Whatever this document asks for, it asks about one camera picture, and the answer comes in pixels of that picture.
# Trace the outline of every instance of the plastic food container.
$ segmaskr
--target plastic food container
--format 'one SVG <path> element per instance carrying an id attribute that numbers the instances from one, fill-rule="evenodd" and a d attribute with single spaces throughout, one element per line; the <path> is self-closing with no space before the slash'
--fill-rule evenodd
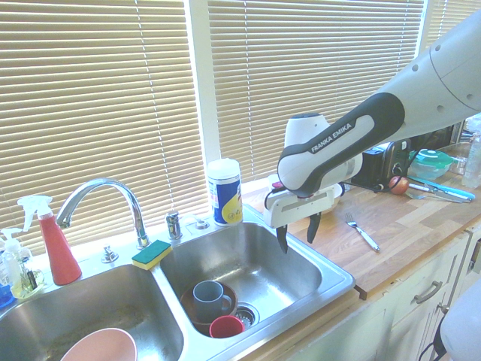
<path id="1" fill-rule="evenodd" d="M 448 145 L 439 150 L 452 157 L 453 162 L 449 167 L 449 171 L 463 175 L 470 149 L 471 143 L 463 141 L 461 143 Z"/>
<path id="2" fill-rule="evenodd" d="M 410 166 L 410 173 L 424 179 L 436 179 L 445 174 L 452 158 L 439 150 L 421 149 Z"/>

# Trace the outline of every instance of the fork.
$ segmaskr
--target fork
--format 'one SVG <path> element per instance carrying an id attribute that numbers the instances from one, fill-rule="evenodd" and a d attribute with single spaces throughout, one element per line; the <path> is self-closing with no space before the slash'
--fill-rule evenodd
<path id="1" fill-rule="evenodd" d="M 375 250 L 376 252 L 381 251 L 377 243 L 371 237 L 369 237 L 369 235 L 366 232 L 364 232 L 362 229 L 358 227 L 357 222 L 352 218 L 352 214 L 349 212 L 346 213 L 346 223 L 352 228 L 356 228 L 357 231 L 361 233 L 361 236 L 366 240 L 366 242 L 369 243 L 369 245 L 373 250 Z"/>

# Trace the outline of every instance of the gray mug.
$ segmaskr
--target gray mug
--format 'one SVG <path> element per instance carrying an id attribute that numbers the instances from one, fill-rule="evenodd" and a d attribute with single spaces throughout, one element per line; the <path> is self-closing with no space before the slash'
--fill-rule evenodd
<path id="1" fill-rule="evenodd" d="M 227 307 L 223 307 L 223 300 L 228 302 Z M 195 314 L 199 321 L 210 323 L 219 316 L 228 313 L 231 308 L 232 300 L 224 295 L 224 287 L 216 281 L 202 281 L 194 287 Z"/>

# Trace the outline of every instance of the kitchen sink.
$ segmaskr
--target kitchen sink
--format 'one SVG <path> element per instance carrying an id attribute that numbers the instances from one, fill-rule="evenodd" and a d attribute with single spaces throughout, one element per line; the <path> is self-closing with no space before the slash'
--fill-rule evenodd
<path id="1" fill-rule="evenodd" d="M 241 223 L 180 244 L 160 267 L 177 298 L 200 281 L 230 286 L 252 322 L 266 320 L 316 291 L 321 270 L 300 253 L 284 254 L 277 238 L 257 223 Z"/>
<path id="2" fill-rule="evenodd" d="M 122 265 L 24 302 L 0 319 L 2 361 L 60 361 L 105 327 L 129 332 L 139 361 L 179 359 L 183 334 L 153 275 Z"/>
<path id="3" fill-rule="evenodd" d="M 287 254 L 282 252 L 275 229 L 249 206 L 236 226 L 210 223 L 206 230 L 187 226 L 156 271 L 170 305 L 181 310 L 176 314 L 189 339 L 186 359 L 240 359 L 354 287 L 349 273 L 291 235 Z M 244 332 L 209 338 L 190 322 L 180 297 L 205 280 L 235 291 Z"/>
<path id="4" fill-rule="evenodd" d="M 207 221 L 207 229 L 183 226 L 176 241 L 151 236 L 173 249 L 150 271 L 132 265 L 134 242 L 112 244 L 116 261 L 90 254 L 79 262 L 81 280 L 0 311 L 0 359 L 60 361 L 85 335 L 117 327 L 133 336 L 139 361 L 237 360 L 354 287 L 350 274 L 291 235 L 284 254 L 251 207 L 236 226 Z M 244 332 L 210 338 L 194 327 L 180 297 L 204 280 L 235 291 Z"/>

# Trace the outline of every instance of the window blinds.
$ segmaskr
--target window blinds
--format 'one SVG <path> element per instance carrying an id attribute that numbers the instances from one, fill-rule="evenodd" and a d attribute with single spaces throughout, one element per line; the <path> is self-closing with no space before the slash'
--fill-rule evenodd
<path id="1" fill-rule="evenodd" d="M 223 157 L 243 181 L 277 170 L 287 120 L 335 121 L 416 53 L 423 0 L 210 0 Z"/>
<path id="2" fill-rule="evenodd" d="M 96 177 L 126 184 L 146 227 L 172 207 L 207 210 L 182 0 L 0 2 L 0 31 L 1 228 L 23 226 L 18 198 L 52 196 L 56 214 Z M 65 234 L 132 230 L 125 199 L 102 187 Z M 44 252 L 38 222 L 19 239 Z"/>
<path id="3" fill-rule="evenodd" d="M 427 46 L 481 9 L 481 0 L 430 0 L 430 2 L 432 2 L 432 11 Z"/>

